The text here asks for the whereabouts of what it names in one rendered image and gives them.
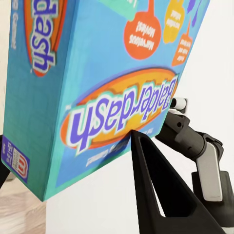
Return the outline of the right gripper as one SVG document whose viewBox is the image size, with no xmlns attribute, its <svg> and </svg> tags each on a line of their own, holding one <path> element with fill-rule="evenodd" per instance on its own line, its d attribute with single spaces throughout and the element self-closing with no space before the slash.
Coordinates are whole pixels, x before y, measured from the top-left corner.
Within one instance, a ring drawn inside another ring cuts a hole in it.
<svg viewBox="0 0 234 234">
<path fill-rule="evenodd" d="M 189 123 L 187 116 L 168 111 L 161 131 L 155 138 L 177 152 L 185 152 L 195 142 L 195 131 Z"/>
</svg>

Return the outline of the board game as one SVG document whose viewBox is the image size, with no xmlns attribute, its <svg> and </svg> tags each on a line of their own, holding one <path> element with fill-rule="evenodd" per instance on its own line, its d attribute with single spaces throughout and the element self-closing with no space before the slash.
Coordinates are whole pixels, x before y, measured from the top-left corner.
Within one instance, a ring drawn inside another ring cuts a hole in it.
<svg viewBox="0 0 234 234">
<path fill-rule="evenodd" d="M 42 202 L 158 135 L 211 0 L 11 0 L 2 163 Z"/>
</svg>

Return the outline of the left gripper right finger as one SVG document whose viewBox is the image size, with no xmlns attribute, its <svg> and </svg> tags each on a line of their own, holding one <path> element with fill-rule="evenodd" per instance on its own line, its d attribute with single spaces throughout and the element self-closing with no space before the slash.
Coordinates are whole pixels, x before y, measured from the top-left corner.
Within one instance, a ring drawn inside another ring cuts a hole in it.
<svg viewBox="0 0 234 234">
<path fill-rule="evenodd" d="M 132 130 L 131 152 L 139 234 L 226 234 L 151 138 Z"/>
</svg>

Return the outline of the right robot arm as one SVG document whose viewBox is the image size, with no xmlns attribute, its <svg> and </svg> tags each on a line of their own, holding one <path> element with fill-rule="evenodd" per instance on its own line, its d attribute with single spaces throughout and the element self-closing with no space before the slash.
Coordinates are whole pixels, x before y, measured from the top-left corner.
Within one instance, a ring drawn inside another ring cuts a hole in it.
<svg viewBox="0 0 234 234">
<path fill-rule="evenodd" d="M 234 192 L 229 172 L 220 170 L 223 143 L 194 131 L 187 117 L 188 98 L 174 97 L 157 140 L 194 160 L 193 192 L 226 232 L 234 234 Z"/>
</svg>

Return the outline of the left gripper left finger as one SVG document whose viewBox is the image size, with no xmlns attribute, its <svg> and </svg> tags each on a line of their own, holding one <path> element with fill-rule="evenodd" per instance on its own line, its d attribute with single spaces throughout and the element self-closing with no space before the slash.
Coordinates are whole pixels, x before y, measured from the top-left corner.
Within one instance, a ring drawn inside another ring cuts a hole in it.
<svg viewBox="0 0 234 234">
<path fill-rule="evenodd" d="M 2 135 L 0 136 L 0 188 L 11 171 L 1 161 Z"/>
</svg>

